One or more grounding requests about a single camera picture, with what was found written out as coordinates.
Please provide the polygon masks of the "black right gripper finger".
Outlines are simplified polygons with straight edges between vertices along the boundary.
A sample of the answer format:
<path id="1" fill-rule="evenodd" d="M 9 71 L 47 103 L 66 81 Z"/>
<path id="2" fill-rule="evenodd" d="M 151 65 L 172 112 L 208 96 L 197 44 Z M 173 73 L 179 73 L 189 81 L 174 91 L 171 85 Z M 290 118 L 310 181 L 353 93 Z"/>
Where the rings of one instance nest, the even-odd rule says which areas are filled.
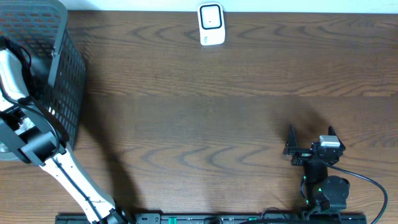
<path id="1" fill-rule="evenodd" d="M 289 126 L 288 140 L 286 142 L 285 148 L 286 149 L 297 148 L 297 139 L 296 139 L 296 134 L 295 134 L 295 128 L 292 124 Z"/>
<path id="2" fill-rule="evenodd" d="M 345 147 L 345 145 L 342 143 L 341 139 L 337 136 L 333 126 L 328 127 L 328 135 L 330 137 L 329 145 L 331 147 L 339 147 L 339 148 Z"/>

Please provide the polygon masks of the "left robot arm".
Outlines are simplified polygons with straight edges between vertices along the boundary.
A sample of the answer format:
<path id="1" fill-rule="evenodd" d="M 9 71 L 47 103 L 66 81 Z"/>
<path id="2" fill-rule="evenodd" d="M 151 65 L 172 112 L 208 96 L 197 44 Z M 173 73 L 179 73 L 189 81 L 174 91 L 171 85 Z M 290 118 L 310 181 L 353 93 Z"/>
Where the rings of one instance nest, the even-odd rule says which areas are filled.
<path id="1" fill-rule="evenodd" d="M 32 57 L 25 48 L 1 38 L 1 143 L 7 153 L 54 177 L 90 223 L 135 223 L 78 162 L 56 111 L 45 109 L 36 99 L 41 90 L 31 66 Z"/>

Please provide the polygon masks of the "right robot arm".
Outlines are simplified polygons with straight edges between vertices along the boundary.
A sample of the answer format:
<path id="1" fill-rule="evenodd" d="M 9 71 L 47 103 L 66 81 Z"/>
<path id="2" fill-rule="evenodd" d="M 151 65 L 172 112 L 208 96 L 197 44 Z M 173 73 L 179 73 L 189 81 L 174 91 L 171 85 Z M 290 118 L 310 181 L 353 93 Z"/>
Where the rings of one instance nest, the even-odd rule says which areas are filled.
<path id="1" fill-rule="evenodd" d="M 307 207 L 300 212 L 301 218 L 310 220 L 316 215 L 339 215 L 346 209 L 350 188 L 348 180 L 328 174 L 328 168 L 339 161 L 345 149 L 331 126 L 328 134 L 319 136 L 319 141 L 313 142 L 309 148 L 298 146 L 295 129 L 289 127 L 283 154 L 292 157 L 293 166 L 303 167 L 300 193 Z"/>

